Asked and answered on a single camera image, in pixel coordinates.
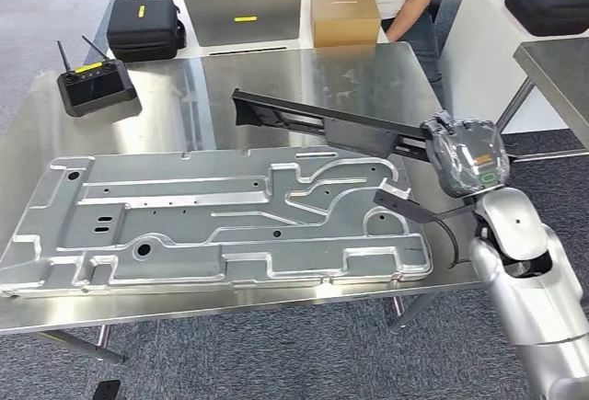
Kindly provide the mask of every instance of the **black object on floor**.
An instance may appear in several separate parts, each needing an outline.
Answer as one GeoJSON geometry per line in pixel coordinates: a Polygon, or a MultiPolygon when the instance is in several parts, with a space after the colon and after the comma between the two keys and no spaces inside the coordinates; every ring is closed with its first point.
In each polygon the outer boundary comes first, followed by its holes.
{"type": "Polygon", "coordinates": [[[106,380],[98,383],[92,400],[117,400],[119,390],[121,388],[120,380],[106,380]]]}

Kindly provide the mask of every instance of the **black cable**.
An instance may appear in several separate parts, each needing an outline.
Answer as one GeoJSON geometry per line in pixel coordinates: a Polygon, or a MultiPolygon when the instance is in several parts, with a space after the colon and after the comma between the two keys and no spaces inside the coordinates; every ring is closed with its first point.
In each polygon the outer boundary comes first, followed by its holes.
{"type": "Polygon", "coordinates": [[[464,262],[470,262],[469,259],[461,259],[460,258],[460,249],[458,248],[458,243],[456,240],[456,236],[452,232],[450,227],[449,227],[446,223],[444,221],[436,221],[438,225],[443,228],[445,232],[448,235],[448,237],[450,238],[450,242],[452,243],[452,248],[455,250],[455,259],[452,260],[452,263],[448,266],[448,269],[453,269],[454,267],[458,265],[458,264],[463,264],[464,262]]]}

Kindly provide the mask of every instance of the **hole in metal panel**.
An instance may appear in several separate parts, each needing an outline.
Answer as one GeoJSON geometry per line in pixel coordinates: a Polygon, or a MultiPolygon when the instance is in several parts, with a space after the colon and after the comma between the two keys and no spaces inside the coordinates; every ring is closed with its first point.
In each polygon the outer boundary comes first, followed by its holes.
{"type": "Polygon", "coordinates": [[[139,246],[139,248],[137,249],[137,254],[139,256],[147,256],[150,251],[152,251],[150,246],[147,244],[141,244],[139,246]]]}

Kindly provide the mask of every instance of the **black carrying case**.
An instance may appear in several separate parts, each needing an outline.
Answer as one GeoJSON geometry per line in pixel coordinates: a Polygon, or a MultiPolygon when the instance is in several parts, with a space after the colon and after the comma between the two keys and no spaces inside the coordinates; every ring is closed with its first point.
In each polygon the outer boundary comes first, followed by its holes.
{"type": "Polygon", "coordinates": [[[581,34],[589,29],[589,0],[505,0],[505,6],[536,37],[581,34]]]}
{"type": "Polygon", "coordinates": [[[171,0],[115,0],[106,39],[119,60],[145,62],[175,57],[187,32],[171,0]]]}

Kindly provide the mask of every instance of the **white table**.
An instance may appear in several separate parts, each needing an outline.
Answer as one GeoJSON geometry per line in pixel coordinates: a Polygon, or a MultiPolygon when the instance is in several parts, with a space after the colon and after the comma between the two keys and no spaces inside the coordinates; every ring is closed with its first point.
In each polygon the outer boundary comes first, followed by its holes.
{"type": "MultiPolygon", "coordinates": [[[[240,43],[230,44],[225,46],[207,46],[203,47],[199,44],[195,35],[190,18],[187,12],[187,6],[184,0],[174,0],[176,6],[180,8],[179,18],[187,26],[187,46],[177,53],[176,58],[194,58],[204,57],[217,52],[239,52],[239,51],[255,51],[264,49],[273,49],[285,47],[288,50],[292,49],[311,49],[313,47],[313,36],[311,35],[310,25],[310,0],[301,0],[301,29],[299,38],[297,40],[277,40],[277,41],[262,41],[259,43],[240,43]]],[[[387,43],[385,33],[381,29],[378,34],[379,43],[387,43]]]]}
{"type": "MultiPolygon", "coordinates": [[[[440,57],[446,107],[458,119],[496,121],[526,74],[513,59],[524,41],[535,37],[507,11],[504,0],[463,0],[440,57]]],[[[589,31],[563,38],[589,37],[589,31]]],[[[505,132],[547,131],[567,126],[535,88],[505,132]]]]}

